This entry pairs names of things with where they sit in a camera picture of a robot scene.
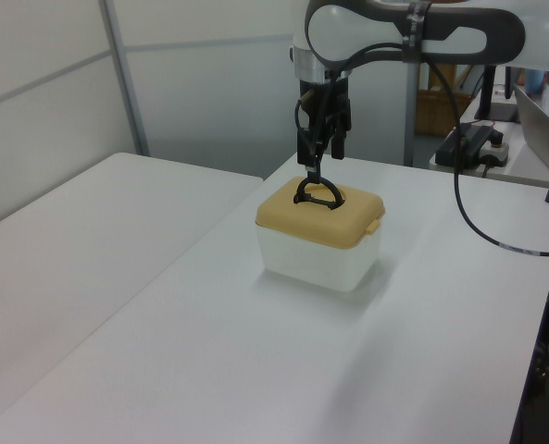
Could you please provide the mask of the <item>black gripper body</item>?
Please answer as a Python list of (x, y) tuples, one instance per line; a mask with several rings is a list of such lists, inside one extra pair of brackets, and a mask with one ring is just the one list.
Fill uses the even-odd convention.
[(351, 129), (351, 111), (348, 98), (348, 79), (339, 79), (331, 87), (328, 99), (325, 99), (329, 84), (319, 84), (300, 80), (300, 109), (307, 117), (307, 124), (301, 132), (313, 138), (318, 123), (318, 113), (324, 109), (324, 124), (320, 130), (320, 139), (338, 137), (344, 139)]

